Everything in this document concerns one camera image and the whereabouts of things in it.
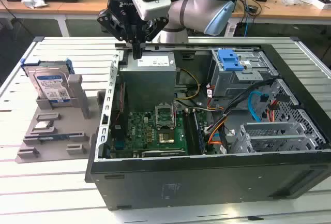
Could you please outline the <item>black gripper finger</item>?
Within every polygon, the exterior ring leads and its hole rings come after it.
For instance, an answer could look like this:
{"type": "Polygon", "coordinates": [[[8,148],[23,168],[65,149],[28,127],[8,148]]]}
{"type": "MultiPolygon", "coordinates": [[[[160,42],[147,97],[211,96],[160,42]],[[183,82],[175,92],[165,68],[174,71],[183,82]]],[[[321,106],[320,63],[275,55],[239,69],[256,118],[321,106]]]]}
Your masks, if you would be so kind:
{"type": "Polygon", "coordinates": [[[157,34],[168,24],[167,17],[160,17],[149,21],[137,23],[137,58],[141,58],[143,48],[147,41],[152,41],[157,34]]]}
{"type": "Polygon", "coordinates": [[[129,19],[129,13],[120,10],[118,14],[116,17],[110,9],[104,9],[99,13],[97,21],[116,39],[125,41],[127,46],[132,48],[133,58],[137,58],[137,33],[129,19]]]}

